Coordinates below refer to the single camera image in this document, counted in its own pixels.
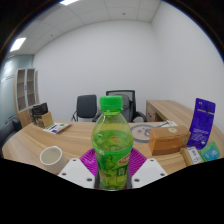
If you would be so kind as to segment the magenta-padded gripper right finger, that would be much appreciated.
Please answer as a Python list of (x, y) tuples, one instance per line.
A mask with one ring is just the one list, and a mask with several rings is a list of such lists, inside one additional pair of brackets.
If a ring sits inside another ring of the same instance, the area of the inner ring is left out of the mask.
[(167, 176), (155, 158), (147, 159), (137, 149), (131, 150), (128, 166), (127, 188), (141, 188)]

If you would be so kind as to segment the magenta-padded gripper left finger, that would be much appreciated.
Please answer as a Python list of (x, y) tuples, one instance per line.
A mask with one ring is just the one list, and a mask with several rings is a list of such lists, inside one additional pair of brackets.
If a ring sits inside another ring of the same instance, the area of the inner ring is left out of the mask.
[(95, 151), (90, 149), (80, 158), (72, 158), (59, 173), (59, 177), (84, 188), (98, 189), (99, 175)]

